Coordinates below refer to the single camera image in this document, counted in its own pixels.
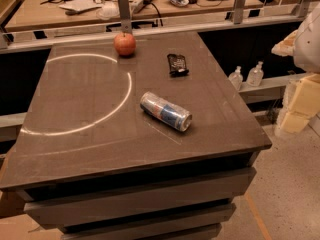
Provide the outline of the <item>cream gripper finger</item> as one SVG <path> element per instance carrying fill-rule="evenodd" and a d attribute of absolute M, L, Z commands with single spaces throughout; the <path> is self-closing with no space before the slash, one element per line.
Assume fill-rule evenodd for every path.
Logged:
<path fill-rule="evenodd" d="M 291 32 L 282 41 L 275 44 L 271 49 L 271 52 L 275 55 L 286 57 L 294 55 L 294 42 L 296 39 L 297 30 Z"/>

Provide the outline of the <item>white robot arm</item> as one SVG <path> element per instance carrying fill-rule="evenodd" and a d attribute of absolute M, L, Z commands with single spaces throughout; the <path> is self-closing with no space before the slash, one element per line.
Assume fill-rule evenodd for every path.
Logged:
<path fill-rule="evenodd" d="M 320 73 L 320 4 L 271 52 L 282 57 L 292 56 L 297 67 L 306 72 Z"/>

